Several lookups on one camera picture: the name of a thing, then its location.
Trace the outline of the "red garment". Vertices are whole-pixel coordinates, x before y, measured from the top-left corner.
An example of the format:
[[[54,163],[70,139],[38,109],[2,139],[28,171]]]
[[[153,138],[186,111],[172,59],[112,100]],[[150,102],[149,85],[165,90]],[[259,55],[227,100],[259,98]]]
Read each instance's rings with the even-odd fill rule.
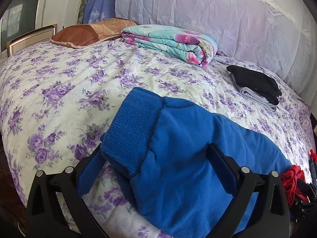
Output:
[[[305,174],[300,166],[290,166],[289,169],[281,175],[281,180],[289,208],[295,204],[296,199],[304,203],[312,202],[308,195]]]

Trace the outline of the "purple floral bed quilt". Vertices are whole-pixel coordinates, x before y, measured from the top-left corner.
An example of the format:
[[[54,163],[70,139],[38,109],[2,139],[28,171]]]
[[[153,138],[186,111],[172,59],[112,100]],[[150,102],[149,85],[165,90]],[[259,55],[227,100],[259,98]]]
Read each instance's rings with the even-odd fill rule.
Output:
[[[227,66],[274,78],[282,92],[275,112],[242,97]],[[135,87],[190,100],[270,138],[311,182],[314,148],[310,107],[257,64],[216,56],[207,68],[121,40],[83,49],[49,41],[27,47],[1,66],[1,134],[17,194],[27,204],[35,173],[59,173],[90,155]]]

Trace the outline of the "folded grey garment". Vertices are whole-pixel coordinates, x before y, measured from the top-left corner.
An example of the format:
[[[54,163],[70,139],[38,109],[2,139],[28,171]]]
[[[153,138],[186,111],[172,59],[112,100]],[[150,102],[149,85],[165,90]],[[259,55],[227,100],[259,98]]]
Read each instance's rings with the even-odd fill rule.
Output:
[[[265,108],[267,108],[268,110],[272,111],[272,112],[276,112],[277,110],[277,106],[273,105],[272,103],[270,103],[265,97],[259,95],[258,93],[252,91],[251,89],[249,89],[248,87],[242,87],[239,86],[236,83],[236,80],[234,78],[234,75],[232,73],[230,73],[230,78],[234,84],[234,86],[236,87],[236,89],[238,90],[238,92],[245,98],[249,98],[254,102],[257,102],[258,104],[264,106]]]

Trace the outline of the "folded black garment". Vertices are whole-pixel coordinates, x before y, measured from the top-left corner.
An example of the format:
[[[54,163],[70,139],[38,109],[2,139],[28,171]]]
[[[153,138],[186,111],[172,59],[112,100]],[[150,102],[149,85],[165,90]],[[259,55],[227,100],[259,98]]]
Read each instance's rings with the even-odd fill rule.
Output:
[[[273,105],[278,105],[278,97],[282,95],[276,81],[259,71],[229,65],[226,70],[234,75],[236,83],[242,87],[248,87],[252,91],[265,97]]]

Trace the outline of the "golden bed headboard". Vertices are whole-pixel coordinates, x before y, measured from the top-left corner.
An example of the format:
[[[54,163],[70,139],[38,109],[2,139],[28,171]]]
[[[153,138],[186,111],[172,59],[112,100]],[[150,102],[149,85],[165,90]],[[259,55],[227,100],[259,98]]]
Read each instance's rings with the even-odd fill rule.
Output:
[[[7,56],[10,57],[18,51],[38,42],[49,40],[52,36],[56,35],[56,33],[57,24],[53,24],[18,36],[7,42]]]

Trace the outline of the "brown orange pillow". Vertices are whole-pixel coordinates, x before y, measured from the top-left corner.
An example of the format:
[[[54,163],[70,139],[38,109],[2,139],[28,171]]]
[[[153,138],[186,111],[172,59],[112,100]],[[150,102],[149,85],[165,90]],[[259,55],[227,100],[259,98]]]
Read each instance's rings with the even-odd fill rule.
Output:
[[[92,24],[79,24],[64,28],[50,38],[55,45],[68,48],[84,48],[107,40],[116,40],[126,27],[137,26],[138,23],[122,18],[110,18]]]

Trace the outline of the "lavender lace covered bedding roll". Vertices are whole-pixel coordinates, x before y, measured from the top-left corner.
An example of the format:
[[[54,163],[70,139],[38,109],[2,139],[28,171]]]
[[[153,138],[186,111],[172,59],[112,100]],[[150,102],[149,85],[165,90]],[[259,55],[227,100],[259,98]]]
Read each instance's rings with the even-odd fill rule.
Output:
[[[302,0],[116,0],[116,16],[203,33],[305,100],[316,95],[316,22]]]

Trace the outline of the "folded teal pink floral blanket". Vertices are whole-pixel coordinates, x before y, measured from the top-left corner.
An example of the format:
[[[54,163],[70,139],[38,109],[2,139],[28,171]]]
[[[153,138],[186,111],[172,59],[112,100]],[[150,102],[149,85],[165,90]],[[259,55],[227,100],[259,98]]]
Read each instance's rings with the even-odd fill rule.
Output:
[[[204,34],[165,25],[136,25],[121,32],[124,42],[154,49],[186,63],[207,67],[218,51],[217,43]]]

